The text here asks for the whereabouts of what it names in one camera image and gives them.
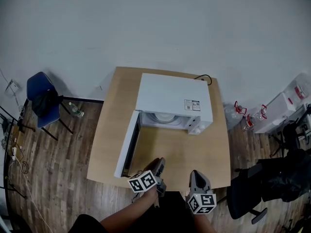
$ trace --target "microwave label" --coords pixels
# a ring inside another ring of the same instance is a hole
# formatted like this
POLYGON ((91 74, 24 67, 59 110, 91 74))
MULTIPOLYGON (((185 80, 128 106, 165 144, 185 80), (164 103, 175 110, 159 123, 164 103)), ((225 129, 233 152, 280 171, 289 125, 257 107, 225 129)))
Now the microwave label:
POLYGON ((185 110, 187 110, 187 111, 201 111, 200 101, 185 100, 185 110))

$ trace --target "microwave door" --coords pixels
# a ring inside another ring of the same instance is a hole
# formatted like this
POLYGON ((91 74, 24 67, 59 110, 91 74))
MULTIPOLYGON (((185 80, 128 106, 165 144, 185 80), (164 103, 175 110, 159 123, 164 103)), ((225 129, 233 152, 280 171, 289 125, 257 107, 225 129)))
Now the microwave door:
POLYGON ((121 153, 118 159, 114 176, 116 178, 128 177, 136 143, 140 132, 139 111, 134 111, 127 127, 121 153))

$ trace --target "table top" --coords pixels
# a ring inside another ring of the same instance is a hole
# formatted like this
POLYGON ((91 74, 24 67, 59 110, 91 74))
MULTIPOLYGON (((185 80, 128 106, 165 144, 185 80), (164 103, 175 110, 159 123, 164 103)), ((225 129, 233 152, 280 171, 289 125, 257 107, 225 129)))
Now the table top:
MULTIPOLYGON (((123 140, 135 110, 142 73, 154 73, 183 78, 197 75, 117 67, 104 102, 93 141, 87 178, 90 180, 129 187, 127 178, 115 178, 123 140)), ((161 178, 167 191, 188 191, 190 173, 202 172, 212 188, 230 185, 230 153, 225 114, 218 82, 212 78, 209 87, 213 123, 200 135, 189 135, 185 130, 142 127, 129 175, 143 170, 155 158, 164 157, 166 164, 161 178)))

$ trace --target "white microwave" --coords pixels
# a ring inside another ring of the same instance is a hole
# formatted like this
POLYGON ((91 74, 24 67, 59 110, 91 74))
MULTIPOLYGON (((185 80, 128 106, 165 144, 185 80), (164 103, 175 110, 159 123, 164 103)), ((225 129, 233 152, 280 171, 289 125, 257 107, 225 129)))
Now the white microwave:
POLYGON ((128 177, 141 126, 200 134, 212 122, 207 81, 143 73, 114 176, 128 177))

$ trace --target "human arm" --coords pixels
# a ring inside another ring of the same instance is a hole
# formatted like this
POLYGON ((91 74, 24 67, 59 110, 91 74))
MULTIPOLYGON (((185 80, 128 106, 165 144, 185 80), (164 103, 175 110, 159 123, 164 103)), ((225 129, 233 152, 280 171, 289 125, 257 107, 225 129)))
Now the human arm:
POLYGON ((101 221, 109 233, 124 232, 153 205, 157 198, 156 186, 145 192, 138 200, 101 221))
POLYGON ((193 220, 198 233, 216 233, 206 215, 195 214, 193 220))

